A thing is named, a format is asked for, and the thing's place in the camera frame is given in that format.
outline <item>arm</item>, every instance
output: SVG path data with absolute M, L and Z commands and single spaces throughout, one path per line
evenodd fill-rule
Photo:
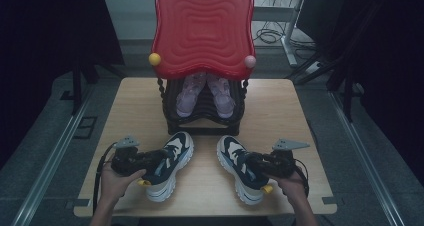
M 292 205 L 296 217 L 296 226 L 318 226 L 318 222 L 312 212 L 311 205 L 305 195 L 302 179 L 297 172 L 290 178 L 277 178 L 267 175 L 277 181 L 278 186 L 287 195 L 289 203 Z
M 119 198 L 122 197 L 128 185 L 143 176 L 145 169 L 139 170 L 128 177 L 117 175 L 110 167 L 113 155 L 103 165 L 101 177 L 101 195 L 97 204 L 96 212 L 91 219 L 90 226 L 111 225 L 112 214 Z

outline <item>cable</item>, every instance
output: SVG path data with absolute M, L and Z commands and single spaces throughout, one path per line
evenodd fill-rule
M 99 164 L 97 165 L 96 178 L 94 179 L 94 190 L 93 190 L 93 215 L 94 215 L 94 212 L 96 212 L 96 208 L 97 208 L 97 200 L 98 200 L 98 195 L 99 195 L 100 177 L 102 176 L 103 165 L 105 163 L 107 154 L 113 148 L 113 146 L 115 146 L 115 144 L 116 144 L 116 142 L 114 142 L 113 144 L 111 144 L 106 149 L 106 152 L 100 158 Z
M 300 164 L 303 165 L 303 168 L 305 169 L 305 174 L 303 173 L 302 169 L 300 169 L 299 167 L 294 167 L 294 170 L 299 174 L 299 176 L 302 178 L 302 183 L 303 183 L 303 188 L 305 189 L 305 194 L 306 197 L 309 196 L 309 174 L 308 174 L 308 169 L 306 168 L 305 164 L 302 163 L 302 161 L 294 159 L 296 162 L 299 162 Z
M 296 47 L 296 49 L 294 50 L 295 54 L 297 57 L 301 58 L 301 59 L 308 59 L 309 57 L 303 57 L 299 54 L 299 51 L 313 51 L 315 52 L 317 50 L 317 47 L 315 45 L 315 42 L 311 41 L 311 42 L 302 42 L 302 41 L 297 41 L 297 40 L 293 40 L 290 39 L 290 44 L 293 47 Z
M 261 6 L 264 5 L 266 1 L 267 0 L 264 0 L 261 3 Z M 271 0 L 269 0 L 270 6 L 275 6 L 276 2 L 277 0 L 272 0 L 272 2 Z M 274 23 L 274 25 L 277 24 L 277 26 L 279 26 L 282 32 L 279 32 L 278 30 L 275 30 L 275 29 L 269 29 L 268 27 L 270 23 Z M 261 29 L 256 31 L 256 38 L 254 38 L 253 41 L 260 39 L 262 42 L 266 44 L 276 43 L 277 41 L 281 40 L 281 38 L 285 34 L 285 28 L 286 28 L 286 25 L 284 25 L 284 28 L 283 28 L 278 22 L 267 21 L 264 23 Z

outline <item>red tray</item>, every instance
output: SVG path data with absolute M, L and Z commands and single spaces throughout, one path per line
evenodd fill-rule
M 255 57 L 253 0 L 156 0 L 157 29 L 151 53 L 163 79 L 208 72 L 232 80 L 249 78 L 245 58 Z

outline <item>wooden table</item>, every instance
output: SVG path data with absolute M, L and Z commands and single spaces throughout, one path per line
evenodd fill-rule
M 162 99 L 154 78 L 125 78 L 110 110 L 99 145 L 93 156 L 79 199 L 92 199 L 97 164 L 106 148 L 119 139 L 132 135 L 141 142 L 139 151 L 163 147 L 169 139 L 162 112 Z M 294 151 L 309 171 L 309 201 L 315 214 L 332 214 L 336 204 L 324 204 L 323 197 L 333 197 L 317 153 L 296 91 L 289 80 L 250 79 L 246 110 L 236 138 L 249 150 L 270 153 L 281 137 L 307 142 L 309 148 Z M 190 126 L 214 124 L 198 120 Z M 243 216 L 293 213 L 275 181 L 272 193 L 261 203 L 248 206 L 237 196 L 234 177 L 220 165 L 216 144 L 221 136 L 193 136 L 194 154 L 177 173 L 176 188 L 162 203 L 151 202 L 145 188 L 132 183 L 115 207 L 115 216 Z M 75 207 L 80 217 L 92 215 L 92 204 Z

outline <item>sneaker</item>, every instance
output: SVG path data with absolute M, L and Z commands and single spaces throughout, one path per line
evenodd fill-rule
M 234 99 L 230 95 L 228 79 L 213 74 L 207 76 L 208 86 L 214 96 L 213 100 L 219 117 L 229 118 L 233 115 Z
M 193 140 L 186 132 L 174 134 L 163 149 L 168 158 L 163 159 L 153 175 L 144 175 L 142 178 L 150 182 L 146 189 L 147 198 L 154 202 L 163 202 L 175 188 L 175 175 L 190 160 L 194 151 Z
M 255 160 L 262 160 L 261 154 L 248 152 L 239 141 L 231 136 L 223 136 L 217 144 L 217 154 L 221 165 L 235 178 L 236 192 L 248 205 L 262 201 L 261 188 L 268 183 Z
M 192 74 L 184 79 L 183 90 L 177 96 L 177 114 L 180 117 L 191 115 L 205 83 L 206 73 Z

